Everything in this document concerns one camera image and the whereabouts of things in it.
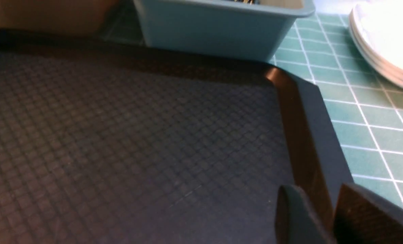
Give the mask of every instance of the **black plastic tray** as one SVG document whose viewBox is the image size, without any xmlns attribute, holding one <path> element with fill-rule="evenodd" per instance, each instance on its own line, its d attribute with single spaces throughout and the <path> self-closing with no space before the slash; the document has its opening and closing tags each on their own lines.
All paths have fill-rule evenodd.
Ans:
<svg viewBox="0 0 403 244">
<path fill-rule="evenodd" d="M 319 89 L 272 65 L 0 30 L 0 243 L 274 243 L 352 177 Z"/>
</svg>

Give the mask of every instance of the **tray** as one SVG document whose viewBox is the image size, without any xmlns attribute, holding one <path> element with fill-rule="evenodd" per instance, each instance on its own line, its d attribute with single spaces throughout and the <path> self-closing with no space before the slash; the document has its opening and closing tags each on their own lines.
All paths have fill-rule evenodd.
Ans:
<svg viewBox="0 0 403 244">
<path fill-rule="evenodd" d="M 281 185 L 330 229 L 347 182 L 280 68 L 0 30 L 0 243 L 275 243 Z"/>
</svg>

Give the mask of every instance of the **textured tray surface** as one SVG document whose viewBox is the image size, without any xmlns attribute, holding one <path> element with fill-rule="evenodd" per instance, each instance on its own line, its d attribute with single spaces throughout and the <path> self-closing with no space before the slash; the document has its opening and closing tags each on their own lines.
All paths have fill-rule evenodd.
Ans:
<svg viewBox="0 0 403 244">
<path fill-rule="evenodd" d="M 266 83 L 0 53 L 0 243 L 273 241 L 293 177 Z"/>
</svg>

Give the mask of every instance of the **table surface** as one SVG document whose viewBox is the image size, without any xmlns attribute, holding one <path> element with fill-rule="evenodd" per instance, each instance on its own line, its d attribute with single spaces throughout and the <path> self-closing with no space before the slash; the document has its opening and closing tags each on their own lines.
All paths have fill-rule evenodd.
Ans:
<svg viewBox="0 0 403 244">
<path fill-rule="evenodd" d="M 347 26 L 346 15 L 299 19 L 271 62 L 319 86 L 355 182 L 403 207 L 403 90 L 366 63 Z M 143 45 L 134 7 L 119 8 L 101 37 Z"/>
</svg>

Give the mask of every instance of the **white grid line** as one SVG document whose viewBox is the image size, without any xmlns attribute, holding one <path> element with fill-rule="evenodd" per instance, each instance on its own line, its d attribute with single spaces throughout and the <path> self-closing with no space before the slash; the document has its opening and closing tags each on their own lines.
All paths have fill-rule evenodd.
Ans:
<svg viewBox="0 0 403 244">
<path fill-rule="evenodd" d="M 342 17 L 339 16 L 339 18 L 341 19 L 342 24 L 343 24 L 345 27 L 347 27 L 347 24 L 343 21 Z M 377 82 L 379 83 L 379 85 L 381 85 L 384 94 L 386 95 L 386 97 L 387 97 L 387 99 L 389 100 L 390 104 L 391 104 L 392 107 L 394 108 L 394 110 L 395 110 L 397 116 L 399 117 L 399 119 L 400 119 L 400 121 L 402 122 L 402 125 L 403 125 L 403 118 L 402 118 L 401 114 L 400 114 L 399 111 L 397 110 L 397 107 L 396 107 L 396 105 L 394 104 L 393 100 L 391 99 L 391 97 L 390 97 L 389 93 L 387 92 L 386 88 L 382 85 L 382 82 L 380 81 L 379 77 L 376 75 L 375 70 L 373 70 L 373 75 L 374 75 L 375 79 L 377 80 Z"/>
<path fill-rule="evenodd" d="M 304 45 L 303 45 L 303 42 L 302 42 L 302 40 L 301 40 L 301 35 L 300 35 L 299 31 L 298 31 L 298 28 L 296 28 L 295 31 L 296 31 L 296 34 L 298 35 L 298 40 L 299 40 L 300 45 L 301 45 L 301 51 L 303 52 L 304 57 L 305 57 L 306 62 L 307 62 L 307 68 L 309 69 L 309 72 L 310 72 L 311 81 L 312 81 L 313 84 L 316 84 L 315 81 L 314 81 L 313 71 L 312 71 L 311 68 L 310 68 L 310 62 L 309 62 L 309 59 L 308 59 L 308 57 L 307 57 L 306 51 L 305 51 L 305 49 L 304 49 Z"/>
<path fill-rule="evenodd" d="M 338 57 L 335 55 L 334 48 L 333 48 L 333 46 L 331 45 L 330 40 L 329 40 L 329 38 L 327 37 L 327 34 L 324 32 L 324 27 L 323 27 L 323 25 L 322 25 L 322 23 L 321 23 L 321 21 L 320 21 L 320 19 L 319 19 L 318 14 L 316 14 L 315 16 L 316 16 L 316 19 L 318 20 L 319 26 L 321 27 L 321 30 L 322 30 L 322 32 L 323 32 L 323 34 L 324 34 L 324 36 L 325 36 L 325 39 L 326 39 L 327 42 L 328 42 L 328 45 L 330 45 L 331 51 L 334 53 L 334 58 L 335 58 L 335 60 L 336 60 L 336 62 L 337 62 L 337 64 L 338 64 L 339 68 L 341 69 L 342 75 L 344 76 L 344 78 L 345 78 L 345 80 L 346 80 L 346 83 L 349 85 L 349 90 L 351 91 L 352 96 L 354 97 L 354 100 L 355 100 L 355 102 L 356 102 L 357 105 L 358 105 L 358 110 L 360 110 L 360 113 L 361 113 L 361 116 L 363 117 L 364 123 L 367 125 L 367 129 L 369 130 L 369 133 L 370 133 L 370 135 L 371 135 L 371 137 L 372 137 L 372 140 L 373 140 L 373 142 L 375 143 L 375 146 L 377 147 L 377 149 L 378 149 L 378 151 L 379 151 L 379 153 L 380 153 L 381 158 L 383 159 L 384 165 L 385 165 L 385 167 L 386 167 L 386 169 L 387 169 L 387 171 L 388 171 L 388 173 L 389 173 L 389 175 L 390 175 L 390 178 L 391 178 L 392 180 L 394 180 L 393 174 L 392 174 L 392 172 L 391 172 L 391 170 L 390 170 L 390 168 L 389 168 L 389 166 L 388 166 L 388 164 L 387 164 L 387 162 L 386 162 L 386 159 L 385 159 L 385 157 L 384 157 L 384 154 L 380 151 L 381 148 L 380 148 L 380 146 L 379 146 L 379 144 L 378 144 L 378 142 L 377 142 L 377 140 L 376 140 L 376 138 L 375 138 L 375 136 L 374 136 L 374 134 L 373 134 L 373 132 L 372 132 L 372 129 L 369 127 L 369 123 L 367 122 L 366 116 L 364 115 L 363 110 L 361 109 L 360 104 L 358 103 L 357 96 L 355 96 L 355 92 L 354 92 L 354 90 L 352 89 L 352 87 L 350 86 L 350 83 L 349 83 L 349 80 L 348 80 L 348 78 L 347 78 L 347 76 L 346 76 L 346 73 L 345 73 L 345 71 L 343 70 L 343 68 L 342 68 L 342 66 L 341 66 L 341 63 L 340 63 Z M 402 193 L 400 192 L 400 189 L 399 189 L 397 183 L 393 181 L 393 184 L 394 184 L 394 186 L 395 186 L 395 188 L 396 188 L 396 191 L 397 191 L 397 193 L 399 194 L 399 197 L 400 197 L 400 199 L 401 199 L 401 201 L 402 201 L 402 204 L 403 204 L 403 196 L 402 196 Z"/>
<path fill-rule="evenodd" d="M 286 36 L 286 38 L 293 39 L 293 40 L 298 40 L 298 37 Z M 308 41 L 308 42 L 314 42 L 314 43 L 328 44 L 328 42 L 326 42 L 326 41 L 320 41 L 320 40 L 315 40 L 315 39 L 301 38 L 301 40 Z M 352 46 L 353 45 L 353 44 L 347 44 L 347 43 L 333 43 L 333 42 L 331 42 L 331 44 L 344 45 L 344 46 Z"/>
<path fill-rule="evenodd" d="M 400 152 L 400 151 L 378 150 L 376 148 L 365 148 L 365 147 L 345 145 L 345 144 L 341 144 L 341 147 L 358 149 L 358 150 L 363 150 L 363 151 L 376 151 L 377 153 L 379 153 L 381 151 L 383 153 L 392 153 L 392 154 L 403 155 L 403 152 Z"/>
<path fill-rule="evenodd" d="M 403 183 L 403 181 L 401 181 L 401 180 L 392 180 L 392 179 L 388 179 L 388 178 L 375 177 L 375 176 L 365 176 L 365 175 L 359 175 L 359 174 L 352 174 L 352 176 L 357 177 L 357 178 L 364 178 L 364 179 L 371 179 L 371 180 L 378 180 L 378 181 L 385 181 L 385 182 Z"/>
<path fill-rule="evenodd" d="M 324 99 L 324 101 L 358 105 L 357 102 L 347 102 L 347 101 L 336 100 L 336 99 Z M 384 107 L 384 106 L 378 106 L 378 105 L 372 105 L 372 104 L 364 104 L 364 103 L 360 103 L 360 105 L 361 105 L 361 106 L 365 106 L 365 107 L 383 108 L 383 109 L 394 110 L 393 107 Z"/>
<path fill-rule="evenodd" d="M 117 19 L 114 21 L 113 25 L 111 26 L 110 30 L 108 31 L 107 35 L 105 36 L 105 41 L 108 41 L 110 39 L 111 34 L 113 33 L 114 29 L 116 29 L 116 26 L 120 23 L 120 20 L 123 18 L 123 16 L 126 14 L 126 8 L 121 9 L 121 13 L 117 17 Z"/>
<path fill-rule="evenodd" d="M 321 34 L 322 34 L 322 31 L 321 31 L 320 29 L 312 29 L 312 28 L 299 27 L 299 26 L 295 26 L 295 29 L 302 29 L 302 30 L 304 30 L 304 31 L 314 31 L 314 32 L 317 32 L 317 33 L 321 33 Z M 338 35 L 338 36 L 347 37 L 347 35 L 346 35 L 346 34 L 343 34 L 343 33 L 330 32 L 330 31 L 326 31 L 326 33 L 327 33 L 327 34 L 330 34 L 330 35 Z"/>
<path fill-rule="evenodd" d="M 339 124 L 347 124 L 347 125 L 367 126 L 366 124 L 362 124 L 362 123 L 347 122 L 347 121 L 336 120 L 336 119 L 332 119 L 331 122 L 339 123 Z M 394 127 L 380 126 L 380 125 L 369 125 L 369 127 L 379 128 L 379 129 L 387 129 L 387 130 L 395 130 L 395 131 L 403 131 L 403 129 L 401 129 L 401 128 L 394 128 Z"/>
<path fill-rule="evenodd" d="M 279 62 L 285 62 L 285 63 L 290 63 L 290 64 L 297 64 L 297 65 L 306 65 L 305 63 L 302 63 L 302 62 L 293 62 L 293 61 L 279 60 L 279 59 L 277 59 L 277 61 L 279 61 Z M 313 65 L 313 64 L 311 64 L 310 67 L 325 68 L 325 69 L 330 69 L 330 70 L 341 71 L 340 68 L 333 68 L 333 67 L 327 67 L 327 66 L 322 66 L 322 65 Z M 343 68 L 343 70 L 346 71 L 346 72 L 353 72 L 353 73 L 360 73 L 360 74 L 368 74 L 368 75 L 371 75 L 371 74 L 372 74 L 371 72 L 356 71 L 356 70 L 345 69 L 345 68 Z"/>
<path fill-rule="evenodd" d="M 347 84 L 343 83 L 336 83 L 336 82 L 328 82 L 328 81 L 322 81 L 322 80 L 315 80 L 316 83 L 324 83 L 324 84 L 330 84 L 330 85 L 338 85 L 338 86 L 348 86 Z M 351 85 L 352 87 L 356 88 L 361 88 L 361 89 L 369 89 L 369 90 L 375 90 L 375 91 L 383 91 L 382 88 L 376 88 L 376 87 L 370 87 L 370 86 L 363 86 L 363 85 Z M 403 91 L 400 90 L 387 90 L 388 92 L 391 93 L 400 93 L 403 94 Z"/>
<path fill-rule="evenodd" d="M 384 94 L 386 95 L 387 99 L 389 100 L 390 104 L 392 105 L 392 107 L 394 108 L 394 111 L 396 112 L 397 116 L 399 117 L 400 121 L 402 122 L 403 125 L 403 118 L 401 116 L 401 114 L 399 113 L 399 110 L 397 109 L 396 105 L 394 104 L 393 100 L 391 99 L 389 93 L 387 92 L 387 90 L 384 88 L 384 86 L 381 84 L 380 79 L 378 78 L 377 75 L 375 75 L 375 78 L 377 79 L 377 81 L 380 83 L 380 85 L 383 88 Z"/>
<path fill-rule="evenodd" d="M 332 53 L 329 52 L 321 52 L 321 51 L 311 51 L 311 50 L 305 50 L 304 46 L 302 46 L 303 50 L 299 50 L 299 49 L 293 49 L 293 48 L 287 48 L 287 47 L 279 47 L 279 50 L 284 50 L 284 51 L 292 51 L 292 52 L 307 52 L 307 53 L 311 53 L 311 54 L 326 54 L 326 55 L 331 55 L 333 56 Z M 347 59 L 357 59 L 357 60 L 364 60 L 363 57 L 349 57 L 349 56 L 345 56 L 345 55 L 340 55 L 337 54 L 338 57 L 341 58 L 347 58 Z"/>
<path fill-rule="evenodd" d="M 311 22 L 316 22 L 316 23 L 322 23 L 323 25 L 330 25 L 330 26 L 338 26 L 338 27 L 343 27 L 343 25 L 338 25 L 338 24 L 333 24 L 333 23 L 327 23 L 327 22 L 322 22 L 321 20 L 319 20 L 319 18 L 317 20 L 312 20 L 312 19 L 306 19 L 306 21 L 309 20 Z"/>
</svg>

